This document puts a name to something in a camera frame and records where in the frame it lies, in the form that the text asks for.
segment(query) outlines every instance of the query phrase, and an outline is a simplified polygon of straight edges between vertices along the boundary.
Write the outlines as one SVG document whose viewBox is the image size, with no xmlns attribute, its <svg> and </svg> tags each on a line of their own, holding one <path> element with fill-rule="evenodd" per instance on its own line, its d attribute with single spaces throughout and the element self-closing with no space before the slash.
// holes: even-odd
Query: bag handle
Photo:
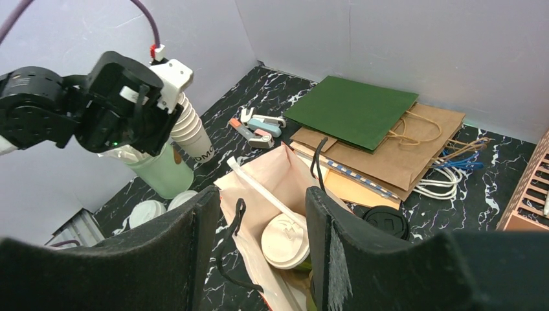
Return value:
<svg viewBox="0 0 549 311">
<path fill-rule="evenodd" d="M 246 203 L 244 202 L 243 198 L 240 198 L 236 202 L 236 215 L 232 220 L 231 225 L 227 229 L 227 232 L 225 233 L 225 237 L 223 238 L 223 241 L 219 243 L 218 253 L 214 256 L 216 259 L 216 267 L 218 268 L 221 276 L 226 278 L 229 282 L 244 288 L 248 288 L 250 290 L 257 290 L 263 293 L 263 287 L 261 287 L 261 285 L 233 279 L 229 274 L 227 274 L 227 272 L 225 271 L 225 268 L 223 267 L 223 258 L 222 258 L 223 251 L 225 250 L 225 246 L 227 246 L 227 243 L 229 242 L 229 239 L 231 238 L 232 234 L 234 233 L 234 236 L 238 235 L 238 231 L 240 230 L 240 225 L 242 224 L 242 218 L 244 217 L 245 211 L 246 211 Z"/>
<path fill-rule="evenodd" d="M 415 138 L 411 138 L 409 136 L 406 136 L 406 119 L 402 118 L 402 124 L 404 125 L 402 134 L 397 134 L 393 132 L 393 130 L 389 130 L 389 134 L 387 135 L 388 138 L 400 138 L 399 144 L 402 144 L 404 146 L 418 146 L 421 143 L 428 143 L 429 141 L 433 141 L 435 139 L 438 139 L 442 135 L 442 127 L 437 122 L 434 122 L 433 120 L 430 120 L 426 117 L 422 117 L 421 115 L 418 115 L 416 113 L 413 113 L 411 111 L 406 111 L 409 115 L 413 115 L 418 119 L 424 120 L 426 122 L 429 122 L 431 124 L 434 124 L 438 129 L 438 135 L 436 137 L 425 139 L 425 140 L 417 140 Z"/>
<path fill-rule="evenodd" d="M 328 141 L 328 137 L 323 138 L 317 149 L 315 150 L 315 154 L 313 155 L 313 161 L 311 162 L 311 175 L 313 178 L 315 178 L 315 164 L 317 165 L 317 176 L 319 177 L 319 183 L 320 183 L 320 189 L 322 191 L 326 192 L 326 188 L 324 188 L 324 180 L 322 180 L 322 172 L 320 171 L 320 151 Z"/>
</svg>

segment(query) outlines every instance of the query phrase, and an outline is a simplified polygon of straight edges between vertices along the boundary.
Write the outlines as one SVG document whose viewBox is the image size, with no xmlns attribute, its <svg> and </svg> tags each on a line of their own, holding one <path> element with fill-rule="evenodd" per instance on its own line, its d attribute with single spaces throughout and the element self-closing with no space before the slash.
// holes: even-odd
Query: black marble table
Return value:
<svg viewBox="0 0 549 311">
<path fill-rule="evenodd" d="M 230 169 L 225 161 L 230 156 L 242 164 L 268 151 L 248 146 L 245 139 L 227 125 L 230 118 L 237 117 L 246 107 L 255 107 L 261 115 L 281 116 L 314 85 L 309 80 L 263 67 L 250 71 L 201 117 L 217 150 L 215 158 L 200 165 L 176 146 L 187 165 L 194 170 L 195 180 L 191 189 L 201 191 L 228 173 Z M 288 143 L 298 128 L 289 122 L 276 145 L 281 141 Z M 467 142 L 480 136 L 493 139 L 489 148 L 478 157 L 485 167 L 469 173 L 462 180 L 456 200 L 438 201 L 416 193 L 410 195 L 401 210 L 409 219 L 412 242 L 425 240 L 442 230 L 494 230 L 535 147 L 531 143 L 470 126 L 464 126 L 456 136 Z M 95 214 L 105 237 L 128 230 L 132 208 L 144 200 L 158 200 L 165 206 L 169 204 L 169 200 L 162 199 L 143 180 L 134 178 Z M 214 249 L 227 229 L 223 216 L 218 224 Z M 249 281 L 242 257 L 232 240 L 226 252 L 223 260 L 225 270 L 237 279 Z M 226 281 L 215 269 L 213 259 L 210 259 L 201 309 L 268 310 L 257 292 Z"/>
</svg>

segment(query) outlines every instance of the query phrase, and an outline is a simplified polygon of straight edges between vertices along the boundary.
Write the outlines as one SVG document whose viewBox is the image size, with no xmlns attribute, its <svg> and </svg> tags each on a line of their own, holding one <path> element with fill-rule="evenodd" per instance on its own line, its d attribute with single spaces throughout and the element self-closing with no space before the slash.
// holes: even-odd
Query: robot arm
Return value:
<svg viewBox="0 0 549 311">
<path fill-rule="evenodd" d="M 109 51 L 85 76 L 41 67 L 0 76 L 0 155 L 42 141 L 64 148 L 74 135 L 90 152 L 129 144 L 157 156 L 181 115 L 177 97 L 191 75 L 177 60 L 147 68 Z"/>
</svg>

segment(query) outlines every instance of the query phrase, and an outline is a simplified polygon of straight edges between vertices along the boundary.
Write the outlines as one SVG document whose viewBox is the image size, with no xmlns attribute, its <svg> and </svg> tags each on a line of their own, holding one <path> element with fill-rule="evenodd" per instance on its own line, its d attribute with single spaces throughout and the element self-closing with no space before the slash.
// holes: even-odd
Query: purple cable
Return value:
<svg viewBox="0 0 549 311">
<path fill-rule="evenodd" d="M 32 3 L 33 0 L 22 0 L 19 2 L 19 4 L 16 6 L 15 10 L 10 13 L 8 16 L 8 19 L 2 24 L 2 27 L 0 27 L 0 45 L 16 23 L 16 21 L 21 17 L 23 12 L 28 8 L 28 6 Z M 158 33 L 158 28 L 156 26 L 156 23 L 154 22 L 153 16 L 151 15 L 151 12 L 147 10 L 147 8 L 141 3 L 139 0 L 130 0 L 135 6 L 143 12 L 147 20 L 149 21 L 149 24 L 151 24 L 151 28 L 153 30 L 154 40 L 155 40 L 155 47 L 160 47 L 160 35 Z"/>
</svg>

